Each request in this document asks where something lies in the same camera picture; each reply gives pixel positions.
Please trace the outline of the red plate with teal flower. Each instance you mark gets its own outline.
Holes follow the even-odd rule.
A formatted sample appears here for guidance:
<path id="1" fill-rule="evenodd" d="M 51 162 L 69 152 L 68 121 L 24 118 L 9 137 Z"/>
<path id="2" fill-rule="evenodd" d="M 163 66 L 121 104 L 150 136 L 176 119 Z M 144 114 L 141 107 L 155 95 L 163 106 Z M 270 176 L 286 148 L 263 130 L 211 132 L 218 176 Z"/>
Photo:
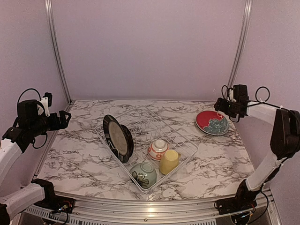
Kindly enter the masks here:
<path id="1" fill-rule="evenodd" d="M 229 124 L 227 118 L 224 115 L 212 110 L 204 110 L 198 113 L 195 118 L 195 122 L 200 127 L 205 127 L 212 123 Z"/>

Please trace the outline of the small dark red flower plate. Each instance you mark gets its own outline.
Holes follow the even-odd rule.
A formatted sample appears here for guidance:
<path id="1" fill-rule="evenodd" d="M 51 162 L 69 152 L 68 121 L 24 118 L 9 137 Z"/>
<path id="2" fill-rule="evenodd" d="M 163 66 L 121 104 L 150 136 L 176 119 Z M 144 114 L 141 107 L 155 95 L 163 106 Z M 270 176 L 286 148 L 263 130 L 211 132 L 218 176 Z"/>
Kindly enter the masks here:
<path id="1" fill-rule="evenodd" d="M 122 157 L 121 162 L 127 163 L 134 151 L 134 141 L 130 130 L 125 125 L 121 125 L 121 127 L 127 141 L 127 155 Z"/>

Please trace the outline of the pale green flower plate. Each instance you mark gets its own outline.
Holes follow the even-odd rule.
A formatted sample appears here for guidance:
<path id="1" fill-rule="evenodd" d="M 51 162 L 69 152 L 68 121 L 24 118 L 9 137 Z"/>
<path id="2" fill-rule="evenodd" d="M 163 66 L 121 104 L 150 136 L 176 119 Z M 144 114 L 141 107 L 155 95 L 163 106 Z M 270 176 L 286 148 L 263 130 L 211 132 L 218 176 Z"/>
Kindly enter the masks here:
<path id="1" fill-rule="evenodd" d="M 195 125 L 200 131 L 212 136 L 222 136 L 229 131 L 229 124 L 212 123 L 205 127 L 200 127 L 196 122 Z"/>

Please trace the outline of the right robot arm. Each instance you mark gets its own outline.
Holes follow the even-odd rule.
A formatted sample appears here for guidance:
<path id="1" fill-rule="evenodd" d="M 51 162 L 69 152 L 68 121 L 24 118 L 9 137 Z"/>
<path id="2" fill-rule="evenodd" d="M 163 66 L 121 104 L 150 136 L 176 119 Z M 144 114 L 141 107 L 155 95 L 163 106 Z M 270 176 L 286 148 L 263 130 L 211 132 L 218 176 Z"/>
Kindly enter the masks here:
<path id="1" fill-rule="evenodd" d="M 223 112 L 235 123 L 248 116 L 273 126 L 270 151 L 256 170 L 241 182 L 232 200 L 232 206 L 242 210 L 277 174 L 281 165 L 300 150 L 300 113 L 271 104 L 267 99 L 257 97 L 251 101 L 248 88 L 243 84 L 231 88 L 224 85 L 221 93 L 222 97 L 214 104 L 216 111 Z"/>

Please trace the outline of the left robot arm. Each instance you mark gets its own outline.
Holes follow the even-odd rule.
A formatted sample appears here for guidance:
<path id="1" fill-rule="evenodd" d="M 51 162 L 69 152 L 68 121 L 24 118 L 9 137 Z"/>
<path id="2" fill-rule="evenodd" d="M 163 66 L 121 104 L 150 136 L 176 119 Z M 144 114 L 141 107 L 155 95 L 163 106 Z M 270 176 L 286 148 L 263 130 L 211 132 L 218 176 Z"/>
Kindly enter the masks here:
<path id="1" fill-rule="evenodd" d="M 15 161 L 34 145 L 36 137 L 47 136 L 48 131 L 66 129 L 71 114 L 66 111 L 49 113 L 48 97 L 17 103 L 17 118 L 0 142 L 0 180 L 3 181 Z M 30 184 L 0 199 L 0 223 L 8 225 L 19 213 L 33 204 L 41 204 L 54 212 L 63 210 L 63 203 L 71 206 L 54 192 L 51 182 L 33 179 Z"/>

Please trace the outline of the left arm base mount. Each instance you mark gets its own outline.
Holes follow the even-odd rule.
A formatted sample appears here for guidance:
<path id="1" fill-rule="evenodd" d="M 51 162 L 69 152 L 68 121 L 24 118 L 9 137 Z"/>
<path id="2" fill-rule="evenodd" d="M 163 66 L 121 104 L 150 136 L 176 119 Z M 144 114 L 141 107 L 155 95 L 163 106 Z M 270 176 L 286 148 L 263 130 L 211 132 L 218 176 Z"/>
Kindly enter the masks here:
<path id="1" fill-rule="evenodd" d="M 53 210 L 54 213 L 59 213 L 61 211 L 67 212 L 68 214 L 72 213 L 75 200 L 73 198 L 56 195 L 54 186 L 50 181 L 33 179 L 31 183 L 41 186 L 45 194 L 44 198 L 41 201 L 34 203 L 34 205 Z"/>

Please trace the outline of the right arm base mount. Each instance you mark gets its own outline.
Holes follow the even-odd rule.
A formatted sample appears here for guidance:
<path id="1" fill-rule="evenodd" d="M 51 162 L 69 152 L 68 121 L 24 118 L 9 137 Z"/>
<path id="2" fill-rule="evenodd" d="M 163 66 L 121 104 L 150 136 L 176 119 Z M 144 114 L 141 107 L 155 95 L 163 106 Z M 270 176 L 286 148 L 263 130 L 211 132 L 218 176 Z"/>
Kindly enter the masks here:
<path id="1" fill-rule="evenodd" d="M 256 206 L 255 199 L 259 193 L 260 190 L 248 190 L 246 180 L 243 180 L 238 186 L 234 197 L 216 200 L 214 207 L 218 210 L 220 215 L 250 209 Z"/>

